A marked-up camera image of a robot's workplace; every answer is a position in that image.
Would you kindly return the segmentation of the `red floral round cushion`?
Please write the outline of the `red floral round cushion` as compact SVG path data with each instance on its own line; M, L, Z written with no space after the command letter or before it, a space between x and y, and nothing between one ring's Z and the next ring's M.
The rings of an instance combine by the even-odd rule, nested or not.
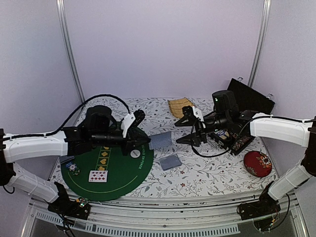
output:
M266 177L272 171L270 158L259 151L250 151L245 154L243 164L246 170L256 177Z

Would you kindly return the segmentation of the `black poker chip case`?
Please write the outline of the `black poker chip case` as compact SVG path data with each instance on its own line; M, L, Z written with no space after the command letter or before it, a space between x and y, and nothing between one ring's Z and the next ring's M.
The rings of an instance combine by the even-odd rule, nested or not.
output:
M260 113L270 114L275 106L275 102L269 97L243 84L237 79L231 79L227 90L232 91L240 111L254 110ZM241 153L253 140L253 136L242 135L237 138L237 133L228 130L220 130L210 134L220 148L228 149L232 155Z

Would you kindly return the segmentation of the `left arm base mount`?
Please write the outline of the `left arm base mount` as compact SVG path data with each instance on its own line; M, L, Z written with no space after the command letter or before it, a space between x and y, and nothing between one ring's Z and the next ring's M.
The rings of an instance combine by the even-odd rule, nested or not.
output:
M87 220L91 206L89 204L81 206L80 202L70 200L62 184L54 182L54 185L57 187L58 198L54 202L49 202L47 210L62 216Z

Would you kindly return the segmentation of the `right aluminium frame post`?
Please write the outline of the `right aluminium frame post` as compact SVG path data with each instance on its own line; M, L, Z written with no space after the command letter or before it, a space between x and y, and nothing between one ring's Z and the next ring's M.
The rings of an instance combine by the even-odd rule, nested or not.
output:
M257 46L255 50L252 67L251 67L249 81L248 81L248 86L251 88L254 86L254 83L255 83L257 71L260 64L260 58L261 58L262 50L264 47L264 41L265 41L268 23L269 23L271 3L272 3L271 0L263 1L263 10L262 10L262 17L261 17L261 23L260 23L260 29L259 29L259 36L257 40Z

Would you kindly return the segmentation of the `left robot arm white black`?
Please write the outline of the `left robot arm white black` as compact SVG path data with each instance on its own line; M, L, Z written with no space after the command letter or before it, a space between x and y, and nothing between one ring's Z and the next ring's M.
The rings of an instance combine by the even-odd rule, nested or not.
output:
M127 155L136 147L149 143L149 137L137 126L145 118L142 110L128 113L121 122L106 106L94 106L86 111L85 119L73 127L47 134L12 135L0 132L0 184L19 188L36 195L62 214L70 214L73 203L63 185L45 181L17 164L18 160L47 156L76 156L97 146L119 147Z

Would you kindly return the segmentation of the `left aluminium frame post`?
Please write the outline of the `left aluminium frame post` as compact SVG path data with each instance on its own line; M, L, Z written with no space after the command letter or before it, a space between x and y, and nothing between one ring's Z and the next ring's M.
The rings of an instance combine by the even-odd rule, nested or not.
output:
M80 102L82 103L85 101L85 97L84 97L84 92L83 92L81 82L79 80L76 61L75 61L75 57L74 57L74 53L72 49L64 0L56 0L56 7L57 7L57 14L59 18L61 34L62 34L62 38L65 45L65 51L66 51L67 59L70 66L70 71L72 74L76 92L78 94Z

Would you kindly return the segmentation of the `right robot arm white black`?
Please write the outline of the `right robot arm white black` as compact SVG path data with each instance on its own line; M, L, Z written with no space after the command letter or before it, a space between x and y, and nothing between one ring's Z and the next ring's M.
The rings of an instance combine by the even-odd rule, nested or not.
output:
M206 143L207 134L230 130L240 136L263 137L280 140L305 148L304 158L261 193L255 205L259 215L266 215L275 203L289 191L300 187L316 175L316 121L267 115L254 110L239 111L235 95L229 90L212 94L214 111L206 116L197 107L183 107L183 117L176 126L190 126L190 134L177 139L178 144L196 148Z

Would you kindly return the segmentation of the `poker chip stack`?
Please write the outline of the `poker chip stack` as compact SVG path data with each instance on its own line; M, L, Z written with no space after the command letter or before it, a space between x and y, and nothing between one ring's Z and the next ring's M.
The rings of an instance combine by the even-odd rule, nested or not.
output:
M68 167L70 173L74 176L77 176L80 174L80 169L77 167L76 164L71 164L69 167Z

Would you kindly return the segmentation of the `blue patterned card deck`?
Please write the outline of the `blue patterned card deck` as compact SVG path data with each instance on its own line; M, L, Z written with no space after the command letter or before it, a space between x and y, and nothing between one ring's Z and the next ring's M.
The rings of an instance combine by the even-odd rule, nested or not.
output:
M161 158L159 160L159 163L163 171L176 168L182 165L180 159L176 155Z

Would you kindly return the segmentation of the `aluminium frame post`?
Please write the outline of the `aluminium frame post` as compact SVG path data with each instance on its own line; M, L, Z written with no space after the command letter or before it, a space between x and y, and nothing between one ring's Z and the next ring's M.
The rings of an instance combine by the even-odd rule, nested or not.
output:
M80 102L82 103L85 101L85 97L84 97L84 92L83 92L81 82L79 80L76 61L75 61L75 57L74 57L74 53L72 49L64 0L56 0L56 7L57 7L57 14L59 18L61 34L62 34L62 38L65 45L65 51L66 51L67 59L70 66L70 71L72 74L76 92L78 94Z
M263 10L262 10L262 17L261 17L261 23L260 23L260 29L259 29L259 36L257 40L257 46L255 50L252 67L251 67L249 81L248 81L248 86L251 88L254 86L254 83L255 83L257 71L260 64L260 58L261 58L262 50L264 47L264 41L265 41L268 23L269 23L271 3L272 3L271 0L263 1Z

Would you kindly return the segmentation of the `eight of diamonds card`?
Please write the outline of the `eight of diamonds card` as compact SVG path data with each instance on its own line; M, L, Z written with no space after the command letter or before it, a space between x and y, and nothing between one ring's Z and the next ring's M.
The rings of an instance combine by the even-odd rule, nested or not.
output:
M108 177L107 170L92 170L89 173L89 183L106 183Z

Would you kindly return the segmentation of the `woven bamboo tray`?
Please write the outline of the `woven bamboo tray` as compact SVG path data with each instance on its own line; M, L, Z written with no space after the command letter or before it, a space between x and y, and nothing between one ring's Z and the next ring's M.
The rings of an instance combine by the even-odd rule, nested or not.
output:
M192 107L194 106L194 104L188 98L184 97L182 99L168 100L168 106L169 106L171 114L175 118L181 119L184 116L182 108L185 106Z

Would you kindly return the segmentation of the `white dealer button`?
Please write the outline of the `white dealer button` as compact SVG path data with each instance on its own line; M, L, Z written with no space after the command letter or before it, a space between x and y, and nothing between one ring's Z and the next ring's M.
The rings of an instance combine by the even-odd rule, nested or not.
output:
M140 155L141 155L141 152L140 152L139 150L137 150L137 149L135 149L135 150L133 150L133 151L130 152L130 156L131 156L132 158L139 158Z

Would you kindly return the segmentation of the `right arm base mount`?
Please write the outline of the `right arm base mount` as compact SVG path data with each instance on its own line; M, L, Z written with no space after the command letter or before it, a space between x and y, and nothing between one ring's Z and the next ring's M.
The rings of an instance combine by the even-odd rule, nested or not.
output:
M269 187L272 183L273 181L265 187L260 194L258 201L242 202L237 207L237 214L240 215L242 220L263 217L269 214L278 216L281 210L278 200L274 200L268 195ZM260 232L267 232L273 228L275 221L276 217L257 220L254 222L254 227Z

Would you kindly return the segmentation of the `round green poker mat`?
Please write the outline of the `round green poker mat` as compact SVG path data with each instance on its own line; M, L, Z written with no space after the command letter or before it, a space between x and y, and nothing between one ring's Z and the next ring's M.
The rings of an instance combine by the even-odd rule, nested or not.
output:
M124 196L135 190L147 178L154 160L154 151L149 144L141 145L139 158L122 154L120 147L97 147L94 150L74 156L71 160L80 169L80 174L74 176L61 165L62 178L71 191L79 197L90 201L109 201ZM92 170L107 170L106 183L89 183L89 173Z

